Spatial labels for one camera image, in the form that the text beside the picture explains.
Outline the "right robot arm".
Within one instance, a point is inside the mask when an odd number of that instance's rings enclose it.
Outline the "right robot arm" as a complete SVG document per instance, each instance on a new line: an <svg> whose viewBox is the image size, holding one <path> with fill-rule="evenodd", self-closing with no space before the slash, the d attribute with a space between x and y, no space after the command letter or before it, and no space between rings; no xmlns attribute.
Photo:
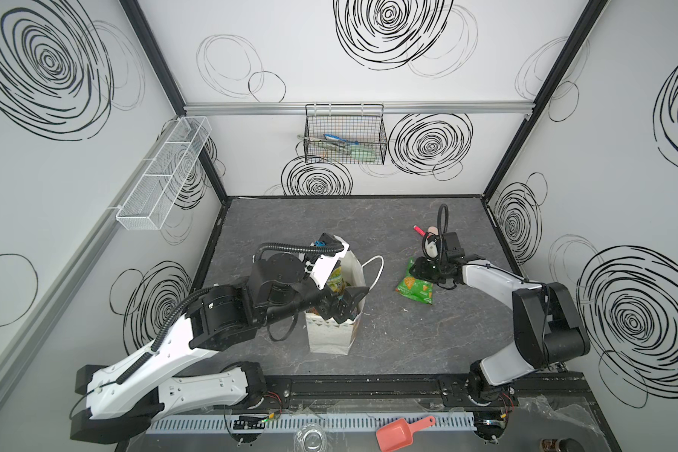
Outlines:
<svg viewBox="0 0 678 452"><path fill-rule="evenodd" d="M448 231L448 221L449 209L443 203L435 229L423 235L423 255L415 260L410 275L444 290L475 288L512 309L512 342L472 363L467 374L466 392L473 403L487 406L512 382L589 353L587 328L564 284L532 282L467 254L458 235Z"/></svg>

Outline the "white paper bag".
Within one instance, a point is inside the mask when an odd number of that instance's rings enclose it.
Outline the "white paper bag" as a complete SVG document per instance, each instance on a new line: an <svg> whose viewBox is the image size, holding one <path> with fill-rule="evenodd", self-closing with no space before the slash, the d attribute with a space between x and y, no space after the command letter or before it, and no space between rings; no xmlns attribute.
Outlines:
<svg viewBox="0 0 678 452"><path fill-rule="evenodd" d="M333 299L326 310L313 308L305 314L312 353L348 355L362 319L368 293L380 280L384 258L373 256L361 263L353 252L339 261L327 286Z"/></svg>

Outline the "green snack packet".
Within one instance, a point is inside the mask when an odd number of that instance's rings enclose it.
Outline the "green snack packet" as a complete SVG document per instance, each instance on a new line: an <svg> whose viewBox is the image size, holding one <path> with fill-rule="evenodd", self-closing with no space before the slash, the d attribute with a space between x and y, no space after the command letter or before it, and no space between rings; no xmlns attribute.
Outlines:
<svg viewBox="0 0 678 452"><path fill-rule="evenodd" d="M412 276L411 270L414 264L415 259L410 259L405 275L395 288L395 292L406 299L411 299L425 305L433 305L433 284Z"/></svg>

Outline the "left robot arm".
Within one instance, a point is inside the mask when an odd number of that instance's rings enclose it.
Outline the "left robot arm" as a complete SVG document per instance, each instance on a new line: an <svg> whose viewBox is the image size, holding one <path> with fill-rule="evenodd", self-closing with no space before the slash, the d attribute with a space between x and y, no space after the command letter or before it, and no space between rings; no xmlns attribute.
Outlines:
<svg viewBox="0 0 678 452"><path fill-rule="evenodd" d="M252 272L223 286L200 289L169 314L153 340L114 365L86 365L75 391L84 409L72 411L70 437L92 444L120 444L154 422L205 407L252 408L269 395L258 363L239 362L216 374L183 371L285 319L314 310L343 324L360 311L371 290L350 246L322 235L310 246L265 243Z"/></svg>

